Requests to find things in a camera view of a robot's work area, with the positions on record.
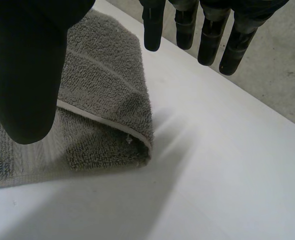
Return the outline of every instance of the white table surface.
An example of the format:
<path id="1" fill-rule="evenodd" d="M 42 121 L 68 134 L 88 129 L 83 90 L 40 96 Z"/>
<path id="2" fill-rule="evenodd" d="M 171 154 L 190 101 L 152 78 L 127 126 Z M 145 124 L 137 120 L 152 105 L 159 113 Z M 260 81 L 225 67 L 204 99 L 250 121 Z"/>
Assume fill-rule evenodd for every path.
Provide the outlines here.
<path id="1" fill-rule="evenodd" d="M 0 240 L 295 240 L 295 125 L 164 38 L 142 56 L 150 164 L 0 189 Z"/>

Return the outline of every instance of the black fingertip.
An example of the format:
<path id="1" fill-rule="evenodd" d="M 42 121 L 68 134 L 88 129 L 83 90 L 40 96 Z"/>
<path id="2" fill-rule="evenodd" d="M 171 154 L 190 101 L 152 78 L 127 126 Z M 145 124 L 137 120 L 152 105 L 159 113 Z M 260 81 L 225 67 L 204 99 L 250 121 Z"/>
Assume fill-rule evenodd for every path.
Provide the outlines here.
<path id="1" fill-rule="evenodd" d="M 146 50 L 156 52 L 161 45 L 162 24 L 144 24 L 144 47 Z"/>
<path id="2" fill-rule="evenodd" d="M 181 32 L 176 33 L 176 45 L 182 50 L 189 50 L 193 44 L 193 35 L 184 34 Z"/>

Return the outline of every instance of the gray towel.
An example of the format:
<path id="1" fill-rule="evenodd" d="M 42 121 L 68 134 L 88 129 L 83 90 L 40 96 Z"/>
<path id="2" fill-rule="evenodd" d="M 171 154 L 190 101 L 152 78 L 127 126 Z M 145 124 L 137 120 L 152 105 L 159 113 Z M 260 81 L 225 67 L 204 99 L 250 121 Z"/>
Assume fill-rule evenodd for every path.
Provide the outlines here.
<path id="1" fill-rule="evenodd" d="M 0 187 L 145 166 L 152 141 L 139 40 L 113 18 L 90 11 L 68 32 L 49 134 L 20 145 L 0 124 Z"/>

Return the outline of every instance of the gray floor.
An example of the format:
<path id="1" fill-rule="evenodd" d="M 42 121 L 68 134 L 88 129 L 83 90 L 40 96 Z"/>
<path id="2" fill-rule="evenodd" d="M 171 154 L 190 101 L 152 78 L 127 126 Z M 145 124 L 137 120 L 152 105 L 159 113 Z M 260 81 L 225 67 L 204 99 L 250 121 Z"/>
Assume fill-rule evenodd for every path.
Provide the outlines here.
<path id="1" fill-rule="evenodd" d="M 107 0 L 136 20 L 142 21 L 138 0 Z M 166 3 L 163 37 L 176 43 L 175 9 Z M 194 43 L 187 52 L 197 57 L 204 15 L 198 10 Z M 233 25 L 233 15 L 211 68 L 218 72 L 219 63 Z M 237 72 L 227 79 L 295 123 L 295 0 L 291 0 L 261 26 Z"/>

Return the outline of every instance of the black robotic finger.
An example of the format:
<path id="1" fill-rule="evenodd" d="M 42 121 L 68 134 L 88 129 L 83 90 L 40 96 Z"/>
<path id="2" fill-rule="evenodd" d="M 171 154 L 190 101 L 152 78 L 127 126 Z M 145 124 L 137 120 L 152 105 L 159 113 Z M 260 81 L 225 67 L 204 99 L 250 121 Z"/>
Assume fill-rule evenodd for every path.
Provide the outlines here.
<path id="1" fill-rule="evenodd" d="M 258 27 L 270 16 L 266 15 L 262 19 L 249 19 L 237 13 L 234 14 L 234 25 L 219 65 L 220 73 L 224 75 L 235 73 Z"/>
<path id="2" fill-rule="evenodd" d="M 234 25 L 229 36 L 219 71 L 232 75 L 237 70 L 258 28 L 288 0 L 232 0 Z"/>
<path id="3" fill-rule="evenodd" d="M 144 46 L 155 52 L 161 44 L 166 0 L 140 0 L 143 6 Z"/>
<path id="4" fill-rule="evenodd" d="M 200 0 L 200 3 L 205 19 L 197 61 L 210 66 L 216 58 L 231 9 L 226 0 Z"/>
<path id="5" fill-rule="evenodd" d="M 188 50 L 193 43 L 199 0 L 169 0 L 176 9 L 176 44 Z"/>

